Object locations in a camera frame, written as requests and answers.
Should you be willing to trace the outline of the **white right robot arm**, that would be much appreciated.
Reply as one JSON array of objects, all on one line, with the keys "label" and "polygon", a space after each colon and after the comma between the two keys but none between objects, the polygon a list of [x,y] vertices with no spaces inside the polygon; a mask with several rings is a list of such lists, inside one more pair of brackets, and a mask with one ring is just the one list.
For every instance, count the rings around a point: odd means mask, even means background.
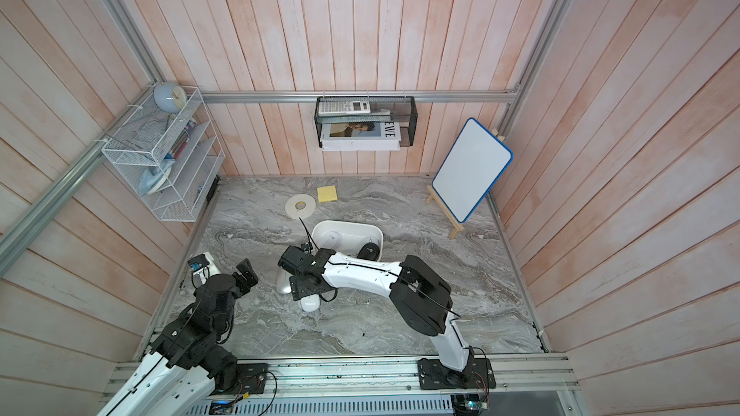
[{"label": "white right robot arm", "polygon": [[457,373],[471,368],[469,345],[456,325],[459,316],[453,311],[451,287],[419,257],[378,262],[329,248],[308,254],[289,247],[279,267],[289,273],[296,302],[343,288],[390,299],[411,329],[431,338],[442,366]]}]

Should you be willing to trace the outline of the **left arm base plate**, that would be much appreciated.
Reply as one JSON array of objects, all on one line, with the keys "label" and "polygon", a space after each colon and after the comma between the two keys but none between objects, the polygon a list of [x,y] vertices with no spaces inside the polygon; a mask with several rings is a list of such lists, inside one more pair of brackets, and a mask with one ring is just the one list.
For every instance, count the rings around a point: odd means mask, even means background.
[{"label": "left arm base plate", "polygon": [[215,395],[263,394],[269,365],[247,363],[227,366],[215,379]]}]

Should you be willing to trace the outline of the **silver computer mouse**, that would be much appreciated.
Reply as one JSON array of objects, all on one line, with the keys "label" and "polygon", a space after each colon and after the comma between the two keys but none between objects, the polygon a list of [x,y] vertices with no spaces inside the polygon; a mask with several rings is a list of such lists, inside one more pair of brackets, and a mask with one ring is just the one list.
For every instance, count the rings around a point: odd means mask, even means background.
[{"label": "silver computer mouse", "polygon": [[289,295],[292,292],[290,277],[290,273],[287,273],[283,269],[279,269],[277,272],[276,290],[279,294]]}]

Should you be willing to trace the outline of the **white ribbed computer mouse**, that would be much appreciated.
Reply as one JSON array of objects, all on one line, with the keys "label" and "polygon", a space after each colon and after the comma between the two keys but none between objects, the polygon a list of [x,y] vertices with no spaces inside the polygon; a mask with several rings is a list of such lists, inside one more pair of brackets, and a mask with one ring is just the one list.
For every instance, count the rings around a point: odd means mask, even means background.
[{"label": "white ribbed computer mouse", "polygon": [[323,234],[321,241],[321,248],[328,248],[329,250],[336,250],[342,242],[342,235],[336,231],[329,231]]}]

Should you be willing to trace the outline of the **white slim computer mouse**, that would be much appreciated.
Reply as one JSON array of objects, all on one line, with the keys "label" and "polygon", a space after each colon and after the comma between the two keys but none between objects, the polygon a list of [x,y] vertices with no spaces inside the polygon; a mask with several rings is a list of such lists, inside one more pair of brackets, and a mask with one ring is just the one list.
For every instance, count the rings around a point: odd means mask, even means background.
[{"label": "white slim computer mouse", "polygon": [[317,311],[321,306],[321,298],[319,295],[310,295],[300,299],[300,306],[306,313]]}]

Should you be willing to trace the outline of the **white plastic storage box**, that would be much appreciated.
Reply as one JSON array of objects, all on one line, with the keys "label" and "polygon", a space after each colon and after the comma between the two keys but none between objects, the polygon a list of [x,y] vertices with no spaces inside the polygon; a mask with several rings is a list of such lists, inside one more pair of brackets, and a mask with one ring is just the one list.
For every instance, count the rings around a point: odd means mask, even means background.
[{"label": "white plastic storage box", "polygon": [[366,243],[373,242],[380,246],[383,253],[383,231],[376,225],[367,223],[350,223],[349,221],[322,221],[311,231],[311,237],[321,248],[323,234],[336,231],[342,235],[341,245],[335,250],[345,255],[358,258],[358,252]]}]

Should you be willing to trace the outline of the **black computer mouse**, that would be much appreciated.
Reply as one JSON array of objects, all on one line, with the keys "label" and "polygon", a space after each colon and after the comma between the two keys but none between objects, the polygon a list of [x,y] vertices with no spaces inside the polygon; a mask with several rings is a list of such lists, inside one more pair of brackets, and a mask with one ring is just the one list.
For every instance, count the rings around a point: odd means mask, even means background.
[{"label": "black computer mouse", "polygon": [[381,248],[373,242],[366,243],[358,252],[358,259],[376,262],[380,259]]}]

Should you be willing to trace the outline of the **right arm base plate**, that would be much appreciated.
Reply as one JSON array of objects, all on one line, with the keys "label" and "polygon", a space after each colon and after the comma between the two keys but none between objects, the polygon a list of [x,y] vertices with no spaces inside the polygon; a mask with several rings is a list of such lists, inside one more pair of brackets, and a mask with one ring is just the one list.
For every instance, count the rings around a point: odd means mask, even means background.
[{"label": "right arm base plate", "polygon": [[439,359],[421,358],[416,366],[422,390],[491,390],[496,387],[491,362],[485,358],[470,356],[462,371],[443,366]]}]

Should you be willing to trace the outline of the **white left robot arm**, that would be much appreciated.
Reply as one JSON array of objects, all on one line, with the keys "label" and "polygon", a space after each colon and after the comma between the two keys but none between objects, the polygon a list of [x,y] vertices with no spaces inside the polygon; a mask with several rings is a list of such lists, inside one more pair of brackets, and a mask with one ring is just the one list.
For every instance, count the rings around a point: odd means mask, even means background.
[{"label": "white left robot arm", "polygon": [[236,301],[258,285],[250,260],[221,273],[208,252],[190,261],[199,278],[195,300],[166,325],[150,352],[101,415],[181,415],[212,394],[233,394],[221,404],[231,409],[252,388],[262,387],[259,372],[246,376],[224,348],[234,327]]}]

